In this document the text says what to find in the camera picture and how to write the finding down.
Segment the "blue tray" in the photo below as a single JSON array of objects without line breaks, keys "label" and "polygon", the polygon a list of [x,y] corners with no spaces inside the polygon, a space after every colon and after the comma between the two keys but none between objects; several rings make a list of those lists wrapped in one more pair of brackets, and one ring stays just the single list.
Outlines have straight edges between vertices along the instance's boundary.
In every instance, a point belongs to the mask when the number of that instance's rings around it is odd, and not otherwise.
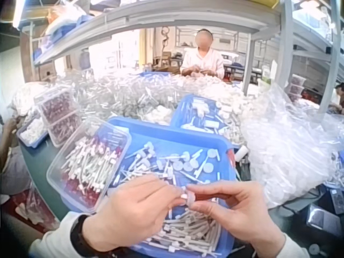
[{"label": "blue tray", "polygon": [[42,136],[40,138],[37,139],[37,141],[31,143],[31,144],[28,144],[28,142],[26,142],[21,136],[20,134],[24,131],[26,131],[27,127],[36,119],[36,118],[40,118],[40,115],[37,114],[35,115],[26,125],[24,125],[23,127],[21,127],[18,131],[17,131],[17,137],[18,139],[20,139],[23,144],[27,147],[31,147],[31,148],[34,148],[36,149],[38,147],[38,145],[44,141],[45,137],[47,137],[48,135],[48,131],[46,130],[46,132],[44,134],[42,134]]},{"label": "blue tray", "polygon": [[[192,101],[194,98],[203,99],[206,104],[209,106],[210,113],[208,115],[213,116],[214,118],[204,117],[200,119],[197,116],[197,110],[192,108]],[[194,117],[193,125],[198,128],[204,129],[204,122],[206,120],[217,121],[220,123],[219,129],[225,127],[226,125],[222,123],[219,119],[215,118],[219,112],[219,108],[216,107],[216,101],[212,99],[203,98],[196,96],[194,94],[186,95],[179,103],[177,110],[174,112],[170,126],[181,128],[182,125],[190,123]],[[239,145],[233,145],[233,148],[240,149]]]},{"label": "blue tray", "polygon": [[[201,173],[198,179],[202,181],[210,180],[211,182],[214,182],[217,180],[217,172],[220,172],[221,179],[232,181],[235,180],[235,171],[227,158],[227,151],[232,149],[233,146],[224,137],[151,124],[123,117],[111,118],[108,122],[114,126],[120,126],[129,129],[130,135],[132,136],[132,143],[128,148],[127,155],[130,155],[138,149],[143,148],[144,144],[150,141],[152,142],[158,157],[170,155],[172,153],[182,154],[184,151],[188,151],[190,154],[193,154],[198,150],[203,149],[201,156],[198,158],[198,162],[201,164],[206,157],[206,151],[210,148],[214,148],[219,151],[220,162],[218,162],[217,159],[208,159],[208,162],[211,162],[214,165],[214,172],[210,174]],[[133,162],[133,160],[134,157],[124,159],[119,167],[124,166],[126,169]],[[177,184],[179,186],[192,183],[189,179],[179,173],[175,173],[175,175]],[[183,212],[183,207],[177,207],[173,210],[173,217]],[[219,258],[225,258],[231,253],[233,242],[234,238],[226,230],[222,230],[218,247],[215,251],[216,253],[222,253],[222,255],[218,256]],[[166,250],[161,250],[145,243],[134,246],[132,249],[139,253],[153,257],[201,257],[201,254],[198,252],[178,251],[176,253],[170,253]]]}]

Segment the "wrist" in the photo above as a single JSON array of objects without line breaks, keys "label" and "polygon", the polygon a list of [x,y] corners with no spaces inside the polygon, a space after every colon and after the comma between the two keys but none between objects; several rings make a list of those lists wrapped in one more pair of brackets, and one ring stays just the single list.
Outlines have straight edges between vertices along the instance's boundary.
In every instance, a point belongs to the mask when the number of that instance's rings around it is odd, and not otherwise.
[{"label": "wrist", "polygon": [[97,221],[97,215],[88,217],[82,227],[82,235],[86,243],[94,250],[99,252],[108,252],[118,248],[112,243],[109,243],[107,239],[104,239],[102,233],[102,226]]},{"label": "wrist", "polygon": [[285,245],[285,235],[275,225],[251,242],[259,257],[275,258]]}]

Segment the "clear plastic container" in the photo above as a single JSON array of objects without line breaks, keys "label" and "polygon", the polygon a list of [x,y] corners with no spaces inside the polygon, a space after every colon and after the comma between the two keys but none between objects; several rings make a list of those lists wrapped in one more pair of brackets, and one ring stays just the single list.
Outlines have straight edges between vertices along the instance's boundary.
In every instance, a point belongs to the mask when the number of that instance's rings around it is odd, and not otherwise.
[{"label": "clear plastic container", "polygon": [[50,165],[49,184],[74,207],[94,213],[131,140],[129,133],[98,118],[87,118]]},{"label": "clear plastic container", "polygon": [[292,84],[290,85],[289,93],[300,95],[304,89],[305,87],[303,86]]},{"label": "clear plastic container", "polygon": [[56,148],[61,147],[68,138],[81,125],[81,116],[78,111],[74,111],[57,122],[48,126],[48,132],[53,145]]},{"label": "clear plastic container", "polygon": [[293,74],[291,78],[291,84],[298,85],[298,86],[303,86],[305,83],[306,78],[303,78],[302,76],[299,76],[297,74]]},{"label": "clear plastic container", "polygon": [[302,98],[300,94],[288,93],[288,96],[292,102],[297,101],[298,99]]},{"label": "clear plastic container", "polygon": [[38,106],[46,126],[78,109],[71,89],[62,85],[35,97],[34,102]]}]

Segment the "workbench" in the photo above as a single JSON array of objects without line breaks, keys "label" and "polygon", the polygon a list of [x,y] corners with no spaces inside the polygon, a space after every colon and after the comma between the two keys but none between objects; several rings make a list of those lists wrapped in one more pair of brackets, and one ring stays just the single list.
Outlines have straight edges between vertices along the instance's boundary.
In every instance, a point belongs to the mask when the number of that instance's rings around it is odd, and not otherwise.
[{"label": "workbench", "polygon": [[[40,193],[42,199],[45,201],[52,213],[61,221],[64,216],[68,213],[69,208],[64,204],[60,195],[50,186],[47,182],[46,172],[56,157],[59,149],[55,148],[49,137],[43,141],[36,149],[26,147],[19,141],[21,151],[23,152],[24,160],[27,165],[28,172],[37,187],[38,192]],[[296,199],[292,203],[288,204],[288,207],[300,211],[309,204],[315,202],[316,198],[314,195],[306,194],[304,196],[308,199]],[[285,233],[288,234],[288,231],[291,226],[291,217],[292,212],[288,211],[282,207],[277,207],[269,210],[269,214],[272,220],[277,224],[277,226]],[[299,243],[302,247],[308,247],[308,243]],[[127,248],[124,250],[124,257],[147,257],[146,255],[135,253]],[[230,257],[250,257],[252,254],[249,248],[244,248],[243,250],[231,255]]]}]

